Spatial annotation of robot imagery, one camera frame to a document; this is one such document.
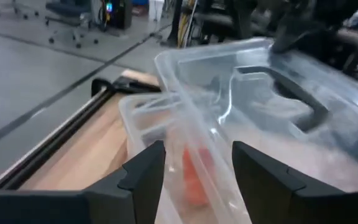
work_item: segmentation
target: clear plastic container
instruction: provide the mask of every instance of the clear plastic container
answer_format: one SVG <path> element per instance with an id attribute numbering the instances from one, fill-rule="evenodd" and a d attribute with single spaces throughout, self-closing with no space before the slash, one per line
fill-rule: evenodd
<path id="1" fill-rule="evenodd" d="M 160 84 L 182 102 L 172 111 L 182 111 L 180 124 L 197 133 L 215 161 L 223 158 L 230 198 L 237 194 L 230 187 L 235 140 L 358 191 L 358 83 L 299 52 L 273 54 L 271 44 L 251 39 L 158 55 Z"/>
<path id="2" fill-rule="evenodd" d="M 242 212 L 241 223 L 248 223 L 237 184 L 227 188 L 227 165 L 219 156 L 212 158 L 191 124 L 178 119 L 181 102 L 177 99 L 175 94 L 152 94 L 127 96 L 119 102 L 129 157 L 164 140 L 167 156 L 156 223 L 236 223 L 227 210 L 229 202 Z M 235 200 L 231 192 L 237 193 Z"/>

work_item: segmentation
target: office chair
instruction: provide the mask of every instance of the office chair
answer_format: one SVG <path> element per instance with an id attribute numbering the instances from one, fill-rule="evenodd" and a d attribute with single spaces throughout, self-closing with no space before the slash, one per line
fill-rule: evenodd
<path id="1" fill-rule="evenodd" d="M 68 30 L 72 34 L 73 41 L 75 42 L 76 48 L 81 48 L 81 38 L 83 34 L 79 33 L 79 28 L 82 25 L 86 25 L 88 30 L 91 28 L 92 8 L 91 0 L 59 0 L 48 2 L 45 5 L 46 10 L 51 11 L 59 15 L 62 19 L 55 19 L 52 17 L 45 16 L 45 25 L 49 26 L 50 21 L 59 22 L 71 26 Z M 49 43 L 55 42 L 54 37 L 58 34 L 57 31 L 49 38 Z M 99 42 L 98 39 L 94 39 L 94 44 Z"/>
<path id="2" fill-rule="evenodd" d="M 17 15 L 22 14 L 23 19 L 29 18 L 29 16 L 26 13 L 24 13 L 23 9 L 31 9 L 31 7 L 23 5 L 21 3 L 17 3 L 16 0 L 12 0 L 11 2 L 1 4 L 1 7 L 4 9 L 5 8 L 13 9 L 15 14 L 17 14 Z M 35 10 L 34 15 L 38 17 L 39 16 L 38 11 Z"/>

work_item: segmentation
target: wooden board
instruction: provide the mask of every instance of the wooden board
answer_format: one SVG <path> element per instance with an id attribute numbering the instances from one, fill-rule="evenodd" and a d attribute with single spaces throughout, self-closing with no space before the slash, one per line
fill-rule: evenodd
<path id="1" fill-rule="evenodd" d="M 123 76 L 157 84 L 157 79 L 126 70 Z M 79 190 L 110 174 L 127 158 L 126 132 L 114 95 L 49 159 L 21 190 Z"/>

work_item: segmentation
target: blue light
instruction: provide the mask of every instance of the blue light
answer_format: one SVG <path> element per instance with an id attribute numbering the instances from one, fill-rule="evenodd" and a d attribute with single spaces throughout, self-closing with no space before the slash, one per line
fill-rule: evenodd
<path id="1" fill-rule="evenodd" d="M 106 4 L 106 11 L 112 12 L 112 3 L 109 2 Z"/>

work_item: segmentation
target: gray floor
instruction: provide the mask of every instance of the gray floor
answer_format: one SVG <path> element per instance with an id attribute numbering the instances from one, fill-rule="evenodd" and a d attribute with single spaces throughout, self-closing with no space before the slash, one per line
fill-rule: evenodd
<path id="1" fill-rule="evenodd" d="M 94 30 L 84 38 L 83 47 L 76 49 L 72 41 L 64 37 L 53 45 L 48 43 L 49 35 L 64 27 L 45 26 L 46 0 L 17 1 L 36 8 L 40 17 L 30 16 L 25 21 L 12 11 L 1 11 L 0 132 L 74 83 L 83 83 L 5 133 L 0 139 L 0 173 L 89 100 L 90 81 L 94 77 L 114 80 L 126 68 L 153 72 L 153 58 L 164 48 L 159 46 L 157 39 L 146 40 L 146 37 L 170 21 L 163 19 L 155 24 L 146 17 L 133 17 L 132 27 L 121 32 L 119 37 Z M 162 34 L 167 35 L 168 31 L 165 29 Z M 98 45 L 92 43 L 94 38 L 99 39 Z M 84 80 L 90 73 L 94 76 Z"/>

